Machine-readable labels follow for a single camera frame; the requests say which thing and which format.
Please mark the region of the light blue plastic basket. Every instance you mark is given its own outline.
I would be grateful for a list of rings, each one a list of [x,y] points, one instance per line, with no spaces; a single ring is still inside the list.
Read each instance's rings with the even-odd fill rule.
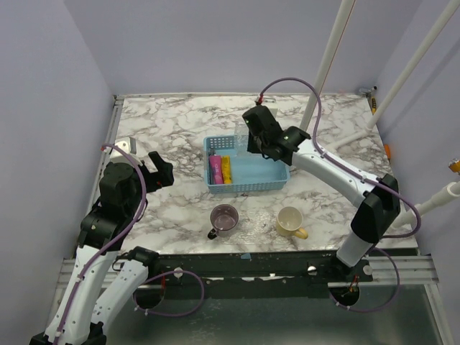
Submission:
[[[230,158],[231,184],[214,182],[209,161],[212,155]],[[283,162],[266,160],[260,155],[239,153],[233,135],[205,137],[203,160],[204,181],[212,194],[280,190],[290,179],[290,169]]]

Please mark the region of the yellow toothpaste tube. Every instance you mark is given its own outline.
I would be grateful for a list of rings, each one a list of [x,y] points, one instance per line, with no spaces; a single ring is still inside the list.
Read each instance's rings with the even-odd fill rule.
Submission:
[[[221,170],[224,184],[232,184],[230,156],[221,157]]]

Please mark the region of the pink toothpaste tube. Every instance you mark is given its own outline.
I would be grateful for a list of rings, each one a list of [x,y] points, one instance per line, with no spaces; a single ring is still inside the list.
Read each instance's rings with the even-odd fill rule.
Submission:
[[[221,156],[214,155],[213,159],[213,168],[214,168],[214,180],[217,185],[224,184],[222,170],[221,170]]]

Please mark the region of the purple grey mug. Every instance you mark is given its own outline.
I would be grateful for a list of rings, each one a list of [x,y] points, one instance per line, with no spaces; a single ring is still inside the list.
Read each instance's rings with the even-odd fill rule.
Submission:
[[[208,232],[208,239],[218,237],[227,238],[234,234],[239,222],[239,214],[235,207],[229,204],[216,206],[210,215],[211,230]]]

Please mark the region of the yellow ceramic mug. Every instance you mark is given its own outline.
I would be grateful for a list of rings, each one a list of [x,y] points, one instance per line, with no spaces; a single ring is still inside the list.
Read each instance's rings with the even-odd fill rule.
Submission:
[[[281,236],[295,236],[299,239],[307,239],[308,232],[302,225],[302,213],[292,206],[282,208],[277,214],[275,228]]]

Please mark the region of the clear textured glass tray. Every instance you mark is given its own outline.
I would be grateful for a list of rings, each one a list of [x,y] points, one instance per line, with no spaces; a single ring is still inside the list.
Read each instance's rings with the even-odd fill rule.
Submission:
[[[235,246],[287,246],[295,243],[295,236],[280,235],[272,211],[241,211],[237,225],[228,234],[216,236],[213,242]]]

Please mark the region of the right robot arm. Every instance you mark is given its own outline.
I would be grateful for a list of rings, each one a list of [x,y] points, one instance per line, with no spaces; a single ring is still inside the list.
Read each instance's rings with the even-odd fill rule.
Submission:
[[[283,129],[266,106],[256,105],[242,118],[249,130],[248,152],[316,176],[357,208],[351,233],[336,252],[338,262],[354,267],[400,213],[397,180],[389,174],[379,178],[362,172],[333,155],[327,158],[308,133],[295,126]]]

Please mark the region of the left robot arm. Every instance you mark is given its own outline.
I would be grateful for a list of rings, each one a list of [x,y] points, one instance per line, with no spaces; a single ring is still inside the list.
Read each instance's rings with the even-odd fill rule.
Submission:
[[[74,268],[61,304],[31,344],[105,344],[122,307],[149,273],[157,271],[158,253],[136,247],[119,275],[102,288],[124,239],[147,207],[147,194],[174,183],[173,165],[157,152],[148,156],[154,172],[131,152],[111,156],[99,181],[100,196],[80,223]]]

